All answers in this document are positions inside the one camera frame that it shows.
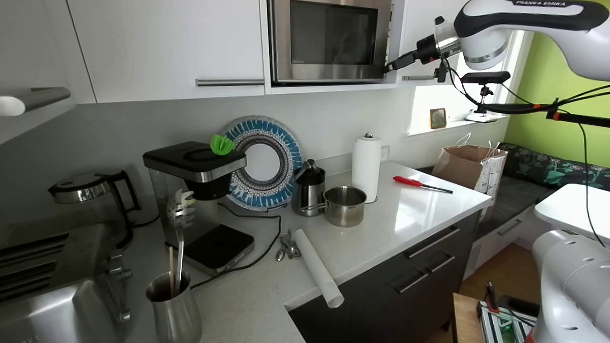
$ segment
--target blue patterned plate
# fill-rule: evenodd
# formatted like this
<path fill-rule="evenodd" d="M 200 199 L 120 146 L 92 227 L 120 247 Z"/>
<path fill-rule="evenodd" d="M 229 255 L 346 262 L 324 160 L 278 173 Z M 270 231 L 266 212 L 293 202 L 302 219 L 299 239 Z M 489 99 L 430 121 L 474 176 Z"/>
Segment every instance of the blue patterned plate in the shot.
<path fill-rule="evenodd" d="M 292 197 L 292 173 L 303 164 L 295 135 L 279 121 L 261 116 L 242 117 L 221 132 L 246 153 L 248 165 L 231 176 L 227 197 L 243 208 L 268 211 Z"/>

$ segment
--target shopping bag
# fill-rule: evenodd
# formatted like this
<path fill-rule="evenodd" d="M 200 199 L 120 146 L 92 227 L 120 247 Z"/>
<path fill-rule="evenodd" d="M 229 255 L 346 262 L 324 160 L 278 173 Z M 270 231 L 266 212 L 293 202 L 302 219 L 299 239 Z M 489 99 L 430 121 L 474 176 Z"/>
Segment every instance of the shopping bag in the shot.
<path fill-rule="evenodd" d="M 493 147 L 491 142 L 489 146 L 468 145 L 469 139 L 470 134 L 467 134 L 456 145 L 443 148 L 432 175 L 492 197 L 492 205 L 481 214 L 481 221 L 488 220 L 508 152 L 498 149 L 498 145 Z"/>

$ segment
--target picture frame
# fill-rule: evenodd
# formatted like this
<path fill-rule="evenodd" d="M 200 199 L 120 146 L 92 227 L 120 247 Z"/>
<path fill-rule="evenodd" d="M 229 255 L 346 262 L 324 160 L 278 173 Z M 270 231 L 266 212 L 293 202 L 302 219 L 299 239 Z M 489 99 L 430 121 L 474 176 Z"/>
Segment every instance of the picture frame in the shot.
<path fill-rule="evenodd" d="M 430 110 L 430 128 L 442 129 L 447 126 L 447 115 L 445 109 Z"/>

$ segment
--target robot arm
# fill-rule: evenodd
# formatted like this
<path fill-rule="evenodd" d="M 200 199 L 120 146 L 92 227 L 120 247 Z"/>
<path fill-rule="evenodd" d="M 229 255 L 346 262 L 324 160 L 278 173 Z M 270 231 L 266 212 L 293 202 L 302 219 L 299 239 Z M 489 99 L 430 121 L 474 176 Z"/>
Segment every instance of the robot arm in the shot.
<path fill-rule="evenodd" d="M 436 33 L 386 66 L 396 70 L 460 51 L 474 70 L 488 69 L 506 55 L 510 30 L 536 31 L 559 46 L 570 69 L 584 78 L 610 81 L 610 11 L 590 1 L 471 0 L 453 25 L 436 19 Z"/>

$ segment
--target stainless steel microwave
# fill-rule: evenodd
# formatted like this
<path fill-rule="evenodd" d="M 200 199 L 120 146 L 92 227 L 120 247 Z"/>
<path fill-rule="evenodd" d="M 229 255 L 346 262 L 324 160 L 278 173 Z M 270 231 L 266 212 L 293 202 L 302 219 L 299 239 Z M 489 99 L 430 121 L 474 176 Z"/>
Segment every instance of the stainless steel microwave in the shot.
<path fill-rule="evenodd" d="M 269 0 L 275 83 L 383 78 L 392 0 Z"/>

